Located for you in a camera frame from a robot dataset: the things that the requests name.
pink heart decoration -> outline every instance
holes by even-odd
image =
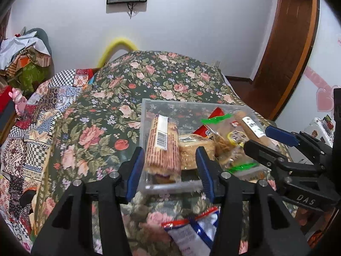
[[[331,97],[330,91],[319,88],[316,92],[316,102],[318,112],[330,112],[334,108],[334,99]]]

yellow arch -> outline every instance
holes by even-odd
[[[129,51],[137,50],[137,46],[133,42],[131,42],[129,39],[124,38],[124,37],[115,38],[110,43],[110,45],[105,49],[104,54],[102,55],[100,61],[98,62],[98,65],[97,65],[98,68],[101,68],[104,66],[106,61],[109,59],[113,49],[117,47],[118,45],[124,45],[125,47],[127,47]]]

pink stuffed toy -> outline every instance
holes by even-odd
[[[13,88],[12,92],[9,92],[8,95],[10,98],[12,98],[15,104],[15,111],[17,112],[17,115],[23,115],[27,104],[27,99],[25,96],[23,96],[21,90],[18,88]]]

metal screw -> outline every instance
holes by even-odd
[[[268,185],[268,181],[261,179],[258,181],[258,184],[260,184],[262,187],[266,187]]]
[[[109,174],[109,177],[112,179],[116,179],[120,174],[117,171],[113,171]]]
[[[82,181],[80,179],[76,179],[75,181],[72,182],[72,184],[75,186],[75,187],[78,187],[82,184]]]
[[[291,183],[293,180],[289,176],[287,176],[287,177],[284,178],[284,181],[286,183]]]
[[[231,173],[224,171],[221,173],[221,177],[223,177],[224,179],[229,179],[231,178]]]

white plastic container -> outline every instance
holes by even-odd
[[[253,110],[248,106],[143,99],[139,145],[146,150],[151,121],[154,117],[153,114],[171,117],[178,121],[179,135],[183,135],[191,134],[198,129],[202,125],[201,119],[207,119],[217,107],[220,107],[225,114],[243,110],[261,129],[263,129]],[[267,169],[262,165],[254,168],[257,170]],[[182,171],[181,182],[173,184],[154,184],[152,175],[143,171],[138,190],[150,194],[199,191],[202,189],[202,183],[196,172],[196,170]]]

